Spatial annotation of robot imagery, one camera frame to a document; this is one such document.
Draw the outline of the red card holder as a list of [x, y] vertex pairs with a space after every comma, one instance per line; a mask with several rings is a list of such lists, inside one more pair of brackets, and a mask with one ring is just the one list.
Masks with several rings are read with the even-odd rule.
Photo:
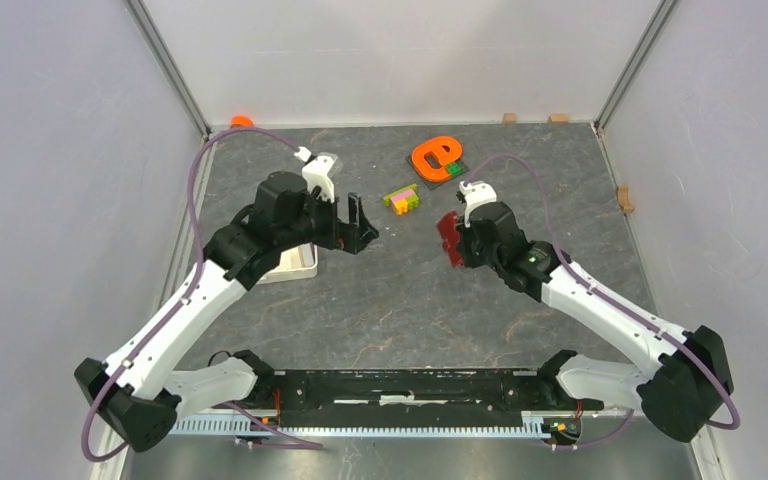
[[464, 264], [463, 256], [458, 251], [460, 243], [460, 233], [457, 230], [458, 215], [456, 211], [446, 213], [436, 224], [438, 234], [441, 238], [441, 245], [450, 265], [453, 268]]

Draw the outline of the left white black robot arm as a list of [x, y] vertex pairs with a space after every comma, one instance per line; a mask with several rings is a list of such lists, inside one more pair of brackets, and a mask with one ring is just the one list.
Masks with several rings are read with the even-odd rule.
[[240, 358], [196, 371], [176, 367], [227, 308], [279, 265], [283, 252], [313, 244], [357, 254], [377, 239], [361, 197], [350, 192], [345, 200], [348, 218], [341, 220], [339, 198], [317, 180], [276, 171], [260, 182], [253, 202], [201, 247], [184, 283], [146, 325], [105, 359], [86, 358], [76, 367], [74, 378], [90, 405], [81, 439], [85, 457], [103, 459], [89, 446], [96, 417], [124, 448], [145, 452], [191, 413], [237, 400], [266, 405], [273, 379]]

